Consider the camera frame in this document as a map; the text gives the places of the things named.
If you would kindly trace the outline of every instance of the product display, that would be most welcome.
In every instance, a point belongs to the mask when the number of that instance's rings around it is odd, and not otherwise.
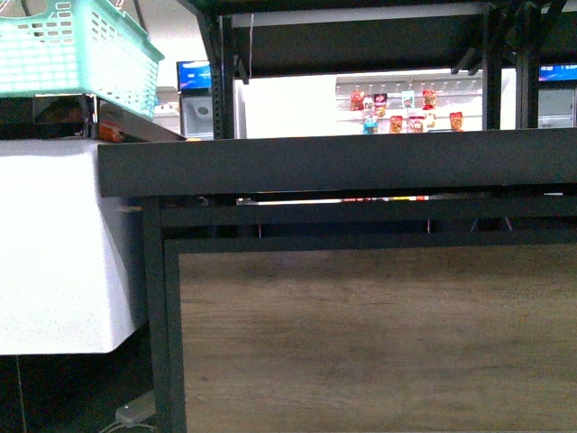
[[[463,131],[465,115],[467,131],[482,128],[482,86],[464,74],[342,77],[335,89],[340,134]]]
[[[412,112],[408,117],[408,132],[420,134],[425,131],[425,116],[419,112]]]
[[[433,108],[423,108],[425,115],[425,132],[436,127],[436,112]]]
[[[379,133],[379,124],[377,120],[372,116],[368,115],[364,119],[364,125],[362,127],[363,134],[378,134]]]
[[[423,109],[430,110],[436,107],[436,92],[434,90],[423,90]]]
[[[372,95],[366,94],[362,100],[362,109],[371,114],[375,109],[375,101],[372,99]]]
[[[405,90],[401,92],[402,107],[406,109],[415,108],[415,92],[413,90]]]
[[[454,131],[463,130],[463,113],[451,113],[449,114],[449,118],[451,120],[451,129]]]
[[[392,115],[390,117],[389,132],[391,134],[401,134],[403,132],[403,116]]]
[[[386,93],[377,93],[373,99],[375,102],[375,115],[379,119],[382,119],[387,113],[387,100],[389,96]]]
[[[364,92],[360,90],[355,90],[351,93],[351,111],[362,111],[364,105],[362,103],[364,101]]]

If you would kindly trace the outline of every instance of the monitor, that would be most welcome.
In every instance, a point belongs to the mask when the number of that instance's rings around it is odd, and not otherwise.
[[[179,91],[211,88],[210,63],[208,61],[178,61]]]
[[[574,81],[574,80],[577,80],[577,64],[542,66],[539,69],[539,81]]]

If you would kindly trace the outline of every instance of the white wall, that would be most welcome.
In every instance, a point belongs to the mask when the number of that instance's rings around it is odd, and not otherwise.
[[[501,74],[501,129],[515,129],[516,74],[515,69],[503,69]]]
[[[176,87],[176,62],[206,60],[197,18],[175,0],[140,0],[152,44],[166,57],[159,65],[159,87]],[[126,11],[135,16],[131,0]]]
[[[244,86],[249,138],[335,135],[335,76],[261,78]]]

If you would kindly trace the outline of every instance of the red snack package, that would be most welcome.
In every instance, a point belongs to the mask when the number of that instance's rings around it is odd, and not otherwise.
[[[408,118],[408,131],[410,134],[419,134],[425,131],[425,116],[420,113],[411,113]]]
[[[451,129],[454,131],[463,130],[463,113],[451,113],[449,114],[449,119],[451,120]]]
[[[362,101],[364,100],[364,92],[355,90],[351,93],[351,111],[362,111],[364,105]]]
[[[373,95],[375,101],[375,115],[382,119],[387,112],[387,100],[389,96],[386,93],[376,93]]]
[[[423,90],[423,108],[433,109],[436,107],[436,92],[434,90]]]
[[[390,117],[389,132],[391,134],[401,134],[403,132],[403,116],[392,115]]]

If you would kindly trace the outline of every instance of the power strip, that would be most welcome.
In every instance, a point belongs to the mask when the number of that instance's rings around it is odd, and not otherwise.
[[[121,424],[130,426],[143,422],[154,413],[156,413],[154,391],[150,391],[118,408],[116,420]]]

